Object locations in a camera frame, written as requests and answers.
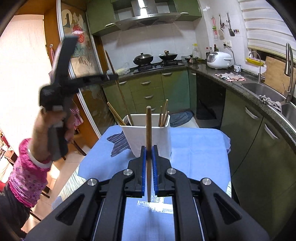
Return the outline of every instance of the kitchen faucet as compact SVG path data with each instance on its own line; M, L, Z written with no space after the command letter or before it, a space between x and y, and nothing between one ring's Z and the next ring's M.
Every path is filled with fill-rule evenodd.
M260 83L261 83L261 57L260 57L260 55L259 55L257 52L255 52L255 51L252 51L251 53L255 53L255 54L257 54L257 55L259 56L259 59L260 59L260 66L259 66L259 73L258 73L258 84L260 84Z
M286 65L285 65L285 71L286 76L290 77L290 84L288 87L288 90L285 89L284 96L286 97L286 103L291 101L294 90L295 90L295 81L293 80L293 74L294 74L294 59L293 59L293 52L291 45L289 43L286 44Z

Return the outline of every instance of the black dishwasher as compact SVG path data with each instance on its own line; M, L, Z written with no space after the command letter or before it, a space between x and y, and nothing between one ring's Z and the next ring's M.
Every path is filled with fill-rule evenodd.
M196 74L196 80L197 124L200 128L220 130L226 89L200 74Z

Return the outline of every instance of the dark floor mat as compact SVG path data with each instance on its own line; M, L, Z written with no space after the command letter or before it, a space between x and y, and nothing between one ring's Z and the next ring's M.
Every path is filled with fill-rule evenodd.
M180 112L180 113L171 114L170 115L170 126L171 127L181 126L181 125L187 123L188 121L190 121L192 117L193 117L193 113L192 113L192 111L189 111L189 110L184 111L184 112Z

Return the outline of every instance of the white mug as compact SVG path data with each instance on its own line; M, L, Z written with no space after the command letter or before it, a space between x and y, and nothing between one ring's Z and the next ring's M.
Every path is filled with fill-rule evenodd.
M240 73L242 70L242 66L240 64L234 64L233 67L236 73Z

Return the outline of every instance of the gas stove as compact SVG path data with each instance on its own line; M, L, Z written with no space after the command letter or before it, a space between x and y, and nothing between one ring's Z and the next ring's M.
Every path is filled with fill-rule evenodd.
M155 64L146 64L142 65L139 67L136 67L134 70L134 74L139 74L139 73L145 73L148 72L149 70L154 70L154 69L162 69L164 67L168 66L184 66L184 63L180 63L177 60L172 60L172 61L162 61L160 63L155 63Z

